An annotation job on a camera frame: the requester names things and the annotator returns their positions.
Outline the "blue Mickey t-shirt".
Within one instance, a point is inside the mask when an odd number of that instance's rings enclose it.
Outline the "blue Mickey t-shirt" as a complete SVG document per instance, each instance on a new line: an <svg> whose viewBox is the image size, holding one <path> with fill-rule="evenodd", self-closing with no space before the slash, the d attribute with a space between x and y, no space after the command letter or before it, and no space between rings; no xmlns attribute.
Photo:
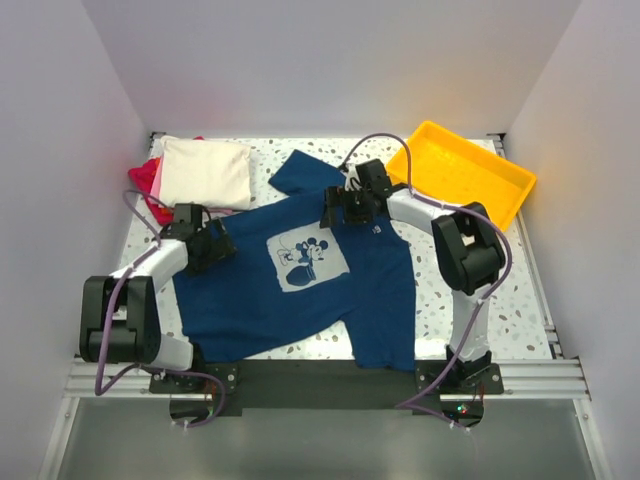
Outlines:
<svg viewBox="0 0 640 480"><path fill-rule="evenodd" d="M410 248L389 219L324 228L335 167L294 151L270 179L281 201L223 221L235 253L173 279L183 333L209 362L236 362L346 326L363 368L414 367Z"/></svg>

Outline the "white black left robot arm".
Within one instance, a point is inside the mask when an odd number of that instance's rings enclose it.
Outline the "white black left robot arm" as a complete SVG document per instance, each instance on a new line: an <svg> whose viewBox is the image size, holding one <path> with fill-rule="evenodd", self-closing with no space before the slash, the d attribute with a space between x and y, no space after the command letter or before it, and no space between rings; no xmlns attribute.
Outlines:
<svg viewBox="0 0 640 480"><path fill-rule="evenodd" d="M203 274L236 253L220 218L201 205L179 204L173 221L151 246L125 267L92 276L83 286L79 352L86 362L136 363L172 370L185 392L200 390L207 368L187 340L161 331L156 295L178 273Z"/></svg>

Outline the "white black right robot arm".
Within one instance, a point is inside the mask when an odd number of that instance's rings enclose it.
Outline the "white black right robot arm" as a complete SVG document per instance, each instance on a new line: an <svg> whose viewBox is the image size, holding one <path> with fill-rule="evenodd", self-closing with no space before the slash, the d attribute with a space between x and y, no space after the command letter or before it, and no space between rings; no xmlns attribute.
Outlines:
<svg viewBox="0 0 640 480"><path fill-rule="evenodd" d="M508 242L481 203L448 203L407 184L394 185L379 160L356 166L344 185L325 189L322 228L363 225L382 216L433 238L441 278L453 294L445 379L452 390L469 392L491 364L489 298L509 273Z"/></svg>

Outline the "cream folded t-shirt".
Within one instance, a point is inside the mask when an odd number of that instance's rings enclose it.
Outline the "cream folded t-shirt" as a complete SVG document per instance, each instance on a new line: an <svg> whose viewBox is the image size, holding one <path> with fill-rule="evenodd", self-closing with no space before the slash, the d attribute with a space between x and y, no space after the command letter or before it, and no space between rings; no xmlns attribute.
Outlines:
<svg viewBox="0 0 640 480"><path fill-rule="evenodd" d="M251 148L228 141L164 136L159 200L173 207L247 210L251 203Z"/></svg>

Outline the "pink folded t-shirt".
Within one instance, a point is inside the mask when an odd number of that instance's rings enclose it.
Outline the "pink folded t-shirt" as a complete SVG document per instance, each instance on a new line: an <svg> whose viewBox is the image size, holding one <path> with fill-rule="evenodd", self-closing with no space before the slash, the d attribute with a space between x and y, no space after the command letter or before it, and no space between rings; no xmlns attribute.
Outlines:
<svg viewBox="0 0 640 480"><path fill-rule="evenodd" d="M154 167L153 167L153 179L151 183L151 190L149 201L152 205L167 208L167 205L160 199L160 190L162 185L162 167L163 167L163 158L158 157L154 159Z"/></svg>

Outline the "red folded t-shirt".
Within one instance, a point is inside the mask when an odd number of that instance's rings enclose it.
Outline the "red folded t-shirt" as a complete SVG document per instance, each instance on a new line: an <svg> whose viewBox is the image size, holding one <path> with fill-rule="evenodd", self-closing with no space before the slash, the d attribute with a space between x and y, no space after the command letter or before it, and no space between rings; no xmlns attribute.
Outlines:
<svg viewBox="0 0 640 480"><path fill-rule="evenodd" d="M176 211L181 207L195 206L199 213L198 218L204 221L211 220L211 213L203 206L197 203L177 203L174 206L168 206L159 198L159 193L154 191L153 185L161 180L162 176L162 161L163 156L151 156L141 166L133 167L128 171L128 177L131 180L134 189L132 192L123 193L123 201L127 205L127 208L131 211L134 217L146 225L149 230L154 229L154 224L141 213L134 202L129 198L130 195L139 195L143 204L149 210L152 219L158 224L159 227L166 227L175 220Z"/></svg>

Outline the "yellow plastic tray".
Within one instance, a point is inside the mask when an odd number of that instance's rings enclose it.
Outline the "yellow plastic tray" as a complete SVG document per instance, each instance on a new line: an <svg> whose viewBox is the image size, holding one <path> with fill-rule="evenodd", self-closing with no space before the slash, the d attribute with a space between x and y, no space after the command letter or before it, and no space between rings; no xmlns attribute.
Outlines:
<svg viewBox="0 0 640 480"><path fill-rule="evenodd" d="M502 231L537 180L534 173L431 121L411 134L407 146L410 155L401 149L386 164L394 184L411 184L449 203L479 202Z"/></svg>

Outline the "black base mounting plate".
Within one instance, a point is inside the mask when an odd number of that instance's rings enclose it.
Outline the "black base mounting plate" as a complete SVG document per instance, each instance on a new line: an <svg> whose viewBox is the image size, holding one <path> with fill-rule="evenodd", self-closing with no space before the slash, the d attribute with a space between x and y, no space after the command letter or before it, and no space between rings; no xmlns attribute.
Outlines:
<svg viewBox="0 0 640 480"><path fill-rule="evenodd" d="M206 366L209 378L155 374L149 391L170 398L174 419L205 417L224 401L223 416L250 409L386 410L425 390L446 366L423 360L413 372L364 369L352 360L243 360Z"/></svg>

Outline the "aluminium frame rail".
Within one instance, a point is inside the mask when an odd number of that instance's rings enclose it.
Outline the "aluminium frame rail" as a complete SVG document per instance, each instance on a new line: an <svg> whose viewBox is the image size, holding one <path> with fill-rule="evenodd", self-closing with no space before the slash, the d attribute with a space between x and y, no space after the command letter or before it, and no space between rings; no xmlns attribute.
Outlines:
<svg viewBox="0 0 640 480"><path fill-rule="evenodd" d="M291 393L296 387L355 389L389 388L402 395L421 392L444 369L444 360L419 360L412 373L391 369L364 369L352 360L243 360L209 364L206 372L222 380L231 394L250 386L260 393ZM498 360L455 384L446 379L439 391L451 398L473 394L518 399L586 400L589 388L578 360ZM108 391L112 397L148 394L188 396L198 392L193 380L164 380L143 370L131 370Z"/></svg>

